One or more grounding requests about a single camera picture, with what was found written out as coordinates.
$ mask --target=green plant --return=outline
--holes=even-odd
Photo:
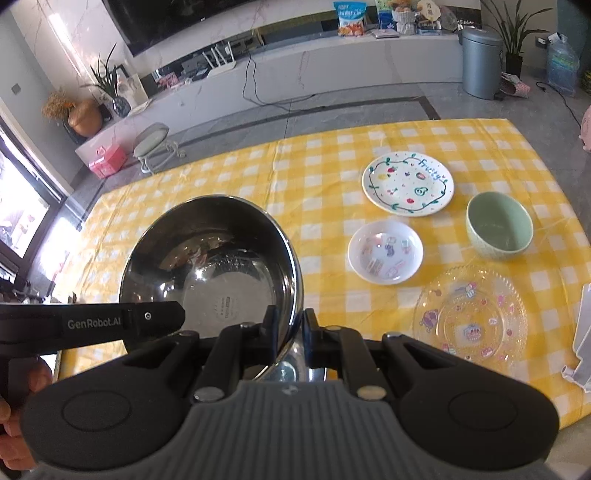
[[[82,87],[96,87],[105,92],[111,98],[115,98],[117,96],[117,69],[116,67],[109,69],[109,60],[111,59],[111,55],[113,54],[113,50],[116,46],[117,43],[113,45],[106,62],[101,61],[99,52],[99,58],[96,61],[96,70],[92,66],[90,67],[92,74],[95,77],[96,83],[85,83],[84,85],[81,85]],[[103,75],[100,74],[101,65],[105,71]]]
[[[549,12],[552,10],[552,8],[543,8],[542,10],[538,10],[532,14],[525,14],[522,17],[520,15],[522,0],[518,0],[517,6],[515,7],[515,17],[511,18],[509,9],[507,8],[507,2],[503,2],[506,15],[506,17],[503,18],[501,11],[492,0],[481,0],[481,2],[482,5],[491,13],[497,25],[499,26],[499,30],[496,30],[495,27],[493,28],[495,28],[495,30],[503,38],[503,43],[505,44],[507,53],[510,55],[521,55],[523,50],[523,42],[532,33],[548,33],[547,30],[540,30],[539,28],[527,30],[527,24],[532,17]]]

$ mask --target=snack bag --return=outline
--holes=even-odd
[[[360,37],[365,34],[363,18],[368,7],[366,3],[335,2],[334,5],[339,16],[339,35]]]
[[[378,24],[381,29],[394,28],[392,19],[392,9],[394,0],[375,0],[375,6],[378,10]]]

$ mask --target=white plate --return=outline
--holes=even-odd
[[[423,261],[423,243],[404,223],[381,220],[364,225],[349,242],[349,263],[364,280],[396,285],[412,277]]]
[[[389,213],[422,217],[442,210],[454,192],[452,174],[440,162],[417,152],[390,152],[363,171],[363,191]]]

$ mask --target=pink box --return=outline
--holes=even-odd
[[[113,173],[117,173],[127,160],[127,153],[117,144],[111,145],[107,150],[99,147],[96,154],[99,158],[88,167],[100,179],[105,179],[113,175]]]

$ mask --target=pink toy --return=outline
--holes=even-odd
[[[581,124],[581,134],[579,138],[583,140],[583,150],[591,152],[591,107],[585,112],[583,123]]]

